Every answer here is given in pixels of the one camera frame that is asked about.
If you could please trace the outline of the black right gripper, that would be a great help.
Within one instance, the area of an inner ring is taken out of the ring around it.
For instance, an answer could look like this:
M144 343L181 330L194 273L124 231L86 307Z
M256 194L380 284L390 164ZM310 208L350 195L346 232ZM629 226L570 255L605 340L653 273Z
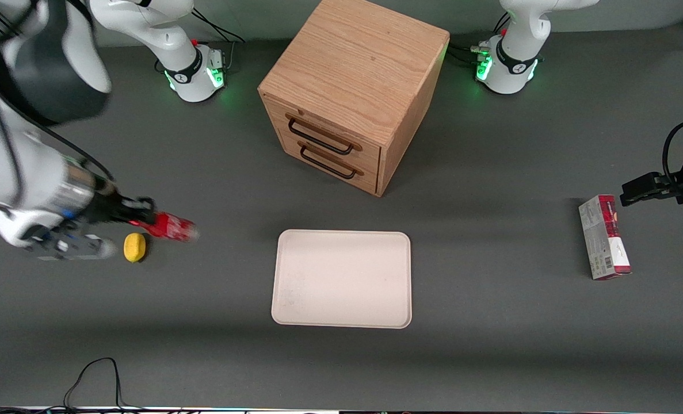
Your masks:
M95 181L91 201L80 212L80 220L89 224L127 223L135 227L149 229L155 226L154 199L141 197L131 199L123 196L112 181Z

